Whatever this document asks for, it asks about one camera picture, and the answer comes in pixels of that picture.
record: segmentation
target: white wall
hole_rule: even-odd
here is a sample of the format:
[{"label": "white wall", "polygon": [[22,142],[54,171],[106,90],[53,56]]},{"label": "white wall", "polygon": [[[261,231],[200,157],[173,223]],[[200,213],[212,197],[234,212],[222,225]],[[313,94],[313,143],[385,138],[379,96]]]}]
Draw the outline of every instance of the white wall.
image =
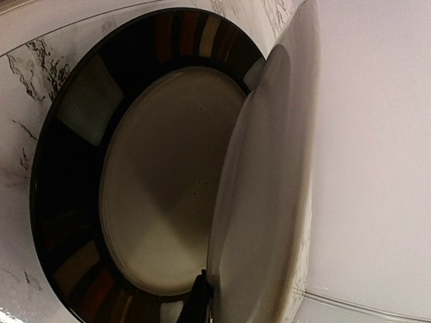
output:
[{"label": "white wall", "polygon": [[319,9],[308,288],[431,318],[431,1]]}]

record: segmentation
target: white marble surface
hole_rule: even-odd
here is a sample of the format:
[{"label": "white marble surface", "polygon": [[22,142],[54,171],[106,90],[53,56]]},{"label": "white marble surface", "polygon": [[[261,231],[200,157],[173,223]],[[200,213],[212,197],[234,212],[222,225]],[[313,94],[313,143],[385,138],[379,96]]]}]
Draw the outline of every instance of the white marble surface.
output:
[{"label": "white marble surface", "polygon": [[[123,1],[130,7],[108,12],[118,8],[118,1],[44,0],[0,15],[2,323],[76,322],[53,294],[38,263],[30,232],[28,185],[44,117],[61,83],[87,50],[133,17],[163,7],[185,6],[222,14],[267,54],[292,11],[290,0],[139,2]],[[80,22],[46,34],[76,21]]]}]

